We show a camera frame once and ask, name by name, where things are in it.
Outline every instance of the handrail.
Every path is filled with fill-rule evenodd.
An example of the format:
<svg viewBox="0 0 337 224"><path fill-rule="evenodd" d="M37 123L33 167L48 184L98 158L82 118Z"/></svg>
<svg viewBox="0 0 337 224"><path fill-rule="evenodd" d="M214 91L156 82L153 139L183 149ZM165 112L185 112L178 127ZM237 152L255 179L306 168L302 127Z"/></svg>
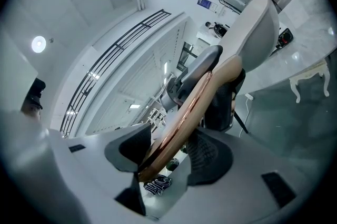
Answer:
<svg viewBox="0 0 337 224"><path fill-rule="evenodd" d="M63 138L68 138L73 128L78 112L81 110L89 93L96 85L98 79L106 72L112 63L119 57L119 55L126 50L134 41L141 37L151 27L170 16L171 13L164 9L152 14L146 19L140 21L125 34L123 34L117 41L115 41L92 65L87 71L82 81L76 88L67 110L64 114L60 132Z"/></svg>

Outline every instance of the white desk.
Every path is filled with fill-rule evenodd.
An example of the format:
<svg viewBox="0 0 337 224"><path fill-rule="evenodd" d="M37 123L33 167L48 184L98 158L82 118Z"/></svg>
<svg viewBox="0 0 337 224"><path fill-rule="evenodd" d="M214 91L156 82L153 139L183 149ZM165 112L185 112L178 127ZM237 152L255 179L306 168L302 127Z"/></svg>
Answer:
<svg viewBox="0 0 337 224"><path fill-rule="evenodd" d="M291 0L279 13L294 40L247 73L239 94L270 87L326 58L337 47L337 23L328 0Z"/></svg>

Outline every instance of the person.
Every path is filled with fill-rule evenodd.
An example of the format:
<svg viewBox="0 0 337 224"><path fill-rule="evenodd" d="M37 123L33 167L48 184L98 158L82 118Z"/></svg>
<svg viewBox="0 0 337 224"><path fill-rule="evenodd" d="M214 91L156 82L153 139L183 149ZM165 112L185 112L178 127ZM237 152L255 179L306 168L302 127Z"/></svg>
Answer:
<svg viewBox="0 0 337 224"><path fill-rule="evenodd" d="M26 116L40 120L40 111L43 109L40 104L42 91L46 88L46 84L36 78L28 91L28 94L22 104L21 112Z"/></svg>
<svg viewBox="0 0 337 224"><path fill-rule="evenodd" d="M205 26L210 30L212 29L213 31L211 31L211 34L216 37L216 38L222 38L226 32L227 29L222 25L219 24L217 22L214 22L214 25L211 24L211 22L206 22Z"/></svg>

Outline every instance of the gray floor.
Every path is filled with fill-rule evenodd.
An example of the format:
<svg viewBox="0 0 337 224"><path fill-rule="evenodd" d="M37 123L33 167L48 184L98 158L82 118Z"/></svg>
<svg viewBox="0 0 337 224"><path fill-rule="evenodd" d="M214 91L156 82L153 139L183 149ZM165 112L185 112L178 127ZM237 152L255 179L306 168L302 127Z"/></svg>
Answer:
<svg viewBox="0 0 337 224"><path fill-rule="evenodd" d="M336 52L327 58L331 75L328 98L323 93L324 78L318 75L299 82L299 104L289 81L257 91L252 94L255 99L248 100L246 127L250 134L241 133L241 138L253 138L287 158L314 182L329 165L337 143L336 58ZM236 111L242 120L247 115L245 102L245 96L238 96ZM238 136L240 130L235 122L228 133Z"/></svg>

